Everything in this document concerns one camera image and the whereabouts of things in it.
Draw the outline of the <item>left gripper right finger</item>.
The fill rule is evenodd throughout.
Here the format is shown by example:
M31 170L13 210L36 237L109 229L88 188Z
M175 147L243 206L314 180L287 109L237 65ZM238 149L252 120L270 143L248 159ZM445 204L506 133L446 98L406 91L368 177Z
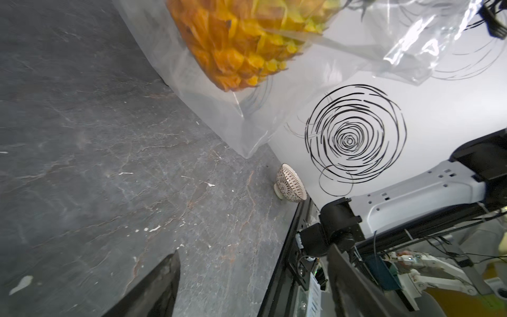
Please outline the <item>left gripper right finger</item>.
M332 244L327 253L328 275L337 316L403 316L369 279L356 270Z

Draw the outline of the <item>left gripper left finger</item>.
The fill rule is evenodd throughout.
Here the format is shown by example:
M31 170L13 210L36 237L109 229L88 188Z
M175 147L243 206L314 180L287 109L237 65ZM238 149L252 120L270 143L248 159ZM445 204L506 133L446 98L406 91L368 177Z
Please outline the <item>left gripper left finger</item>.
M180 274L180 257L178 252L174 252L165 257L103 316L171 317L176 303Z

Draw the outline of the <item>clear zip-top bag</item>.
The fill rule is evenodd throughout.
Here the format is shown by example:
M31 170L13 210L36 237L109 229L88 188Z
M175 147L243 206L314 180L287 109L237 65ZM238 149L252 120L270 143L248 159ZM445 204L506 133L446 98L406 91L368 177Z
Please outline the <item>clear zip-top bag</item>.
M116 1L150 65L229 147L245 158L297 110L359 71L419 85L482 7L481 1L343 1L323 34L254 88L224 92L199 67L167 1Z

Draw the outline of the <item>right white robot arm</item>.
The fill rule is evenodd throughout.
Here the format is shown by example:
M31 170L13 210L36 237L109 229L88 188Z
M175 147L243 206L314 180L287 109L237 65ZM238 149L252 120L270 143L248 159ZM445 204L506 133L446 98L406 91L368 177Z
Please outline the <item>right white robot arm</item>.
M296 235L303 254L325 256L335 244L361 255L388 250L506 207L506 130L458 147L447 161L393 186L321 208Z

